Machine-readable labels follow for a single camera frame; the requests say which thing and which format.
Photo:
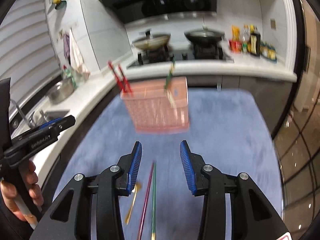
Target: blue carpet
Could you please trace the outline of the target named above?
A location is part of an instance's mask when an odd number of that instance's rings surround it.
[[[192,152],[221,172],[248,173],[276,211],[281,214],[282,190],[275,150],[255,101],[241,90],[189,89],[188,132],[173,135],[137,134],[124,103],[117,96],[106,107],[71,158],[57,187],[55,197],[77,173],[92,176],[116,164],[131,152],[135,141],[142,143],[142,160],[137,194],[130,224],[124,217],[133,194],[120,198],[125,239],[136,239],[148,176],[153,160],[157,162],[156,234],[158,239],[197,239],[203,197],[188,190],[179,145],[187,140]],[[142,239],[151,237],[150,192]],[[226,239],[231,239],[230,198],[227,200]]]

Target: frying pan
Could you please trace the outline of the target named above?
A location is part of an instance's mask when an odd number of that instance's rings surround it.
[[[203,29],[185,32],[184,35],[193,44],[202,47],[211,47],[221,41],[225,34],[224,32],[209,30],[208,28],[203,27]]]
[[[150,30],[146,31],[146,36],[135,40],[132,44],[134,47],[143,50],[156,50],[167,45],[171,38],[171,34],[158,33],[152,35]]]

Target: human hand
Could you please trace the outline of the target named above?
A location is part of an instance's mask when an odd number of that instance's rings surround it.
[[[35,170],[36,166],[32,161],[29,161],[29,172],[26,175],[26,182],[31,185],[29,194],[33,200],[33,203],[37,206],[41,206],[43,204],[43,196],[39,185],[36,184],[38,182],[38,176],[35,173]],[[17,196],[16,187],[11,183],[3,180],[1,181],[0,189],[2,198],[7,208],[21,221],[26,221],[20,209],[17,207],[16,203],[13,200]]]

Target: dish towel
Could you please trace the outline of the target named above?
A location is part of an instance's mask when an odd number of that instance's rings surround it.
[[[76,44],[76,40],[73,37],[71,29],[69,30],[69,41],[70,41],[70,61],[71,67],[81,74],[85,80],[87,80],[90,76],[90,71],[87,69],[83,62],[83,57],[79,50],[78,45]]]
[[[71,65],[70,60],[70,38],[69,34],[65,33],[63,35],[63,51],[64,51],[64,57],[68,61],[69,65]]]

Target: red container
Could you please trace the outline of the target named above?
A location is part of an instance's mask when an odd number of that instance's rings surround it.
[[[229,40],[229,48],[232,52],[240,53],[242,49],[242,42]]]
[[[121,98],[137,132],[177,133],[189,128],[188,88],[186,77],[172,78],[169,90],[172,107],[164,89],[165,79],[131,83],[131,93],[121,92]]]

